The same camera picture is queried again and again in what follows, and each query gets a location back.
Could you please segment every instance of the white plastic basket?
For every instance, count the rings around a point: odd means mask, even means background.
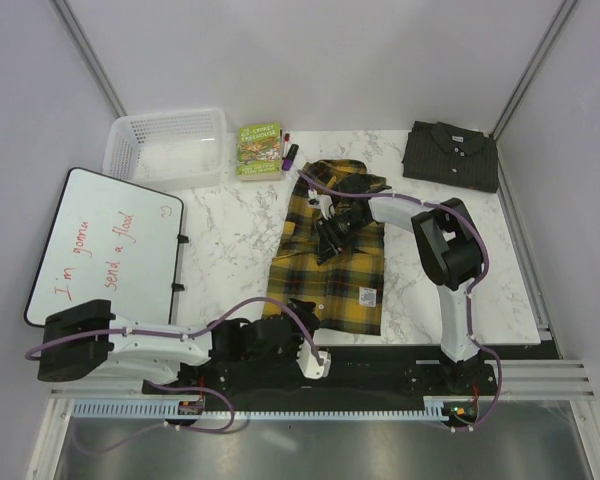
[[[218,109],[121,117],[111,125],[102,170],[157,190],[217,185],[226,136]]]

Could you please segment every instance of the collar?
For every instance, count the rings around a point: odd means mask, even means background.
[[[465,130],[442,122],[433,126],[431,136],[445,153],[451,153],[458,148],[465,155],[473,155],[484,147],[482,132]],[[463,141],[456,141],[453,137],[460,137]]]

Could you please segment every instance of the table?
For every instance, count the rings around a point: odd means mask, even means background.
[[[487,278],[476,289],[474,320],[478,340],[492,344],[537,344],[536,321],[495,194],[403,178],[401,161],[408,131],[291,132],[300,146],[294,165],[320,159],[355,159],[369,173],[387,178],[397,192],[428,201],[462,199],[491,259]],[[235,135],[229,136],[228,166],[215,187],[173,192],[186,205],[183,252],[173,323],[210,322],[249,297],[267,290],[271,259],[278,248],[297,174],[273,182],[235,178]],[[436,287],[420,265],[413,235],[392,225],[385,229],[385,285],[380,336],[320,329],[320,345],[436,344],[442,324]],[[251,304],[236,317],[256,320],[262,304]]]

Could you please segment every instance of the green book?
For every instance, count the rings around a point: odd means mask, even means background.
[[[239,180],[275,180],[282,177],[280,124],[243,127],[238,134]]]

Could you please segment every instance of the book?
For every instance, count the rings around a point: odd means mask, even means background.
[[[263,123],[241,128],[238,133],[238,179],[282,178],[280,145],[279,123]]]

